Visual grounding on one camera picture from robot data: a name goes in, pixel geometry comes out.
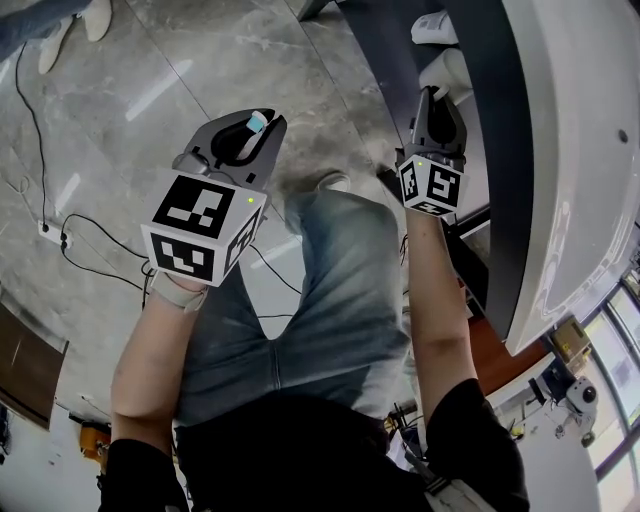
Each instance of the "fiducial marker cube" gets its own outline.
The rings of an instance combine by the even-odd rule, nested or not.
[[[398,177],[404,207],[436,217],[458,210],[469,180],[460,171],[419,155],[398,167]]]
[[[159,169],[142,222],[151,266],[220,286],[255,238],[266,202],[260,192]]]

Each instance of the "wooden panel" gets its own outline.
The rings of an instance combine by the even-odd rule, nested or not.
[[[64,355],[0,305],[0,400],[48,428]]]
[[[486,318],[471,319],[469,330],[473,362],[485,395],[511,382],[548,352],[541,341],[535,341],[518,355],[512,356]]]

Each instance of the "window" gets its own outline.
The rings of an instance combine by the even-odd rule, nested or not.
[[[640,348],[640,310],[624,288],[618,289],[609,303],[629,331],[635,349],[638,350]]]
[[[623,337],[605,312],[597,314],[585,327],[585,331],[611,377],[614,391],[620,397],[625,419],[632,425],[640,416],[640,370]]]
[[[640,426],[640,300],[621,284],[583,325],[592,352],[578,374],[598,390],[589,457],[598,468],[601,509],[622,512],[639,489],[640,442],[628,441]],[[620,459],[609,459],[614,451]]]

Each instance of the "hand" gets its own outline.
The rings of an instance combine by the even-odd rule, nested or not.
[[[182,277],[172,276],[170,274],[167,274],[167,277],[174,283],[176,283],[180,288],[184,288],[185,290],[189,290],[191,292],[201,292],[207,287],[206,284],[198,283],[197,281],[191,281],[189,279],[184,279]]]

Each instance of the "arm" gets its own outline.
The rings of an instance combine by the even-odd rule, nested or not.
[[[203,288],[172,280],[189,290]],[[112,441],[134,439],[171,454],[171,422],[196,317],[151,293],[113,377]]]
[[[476,378],[464,295],[440,219],[407,210],[411,336],[425,423],[445,395]]]

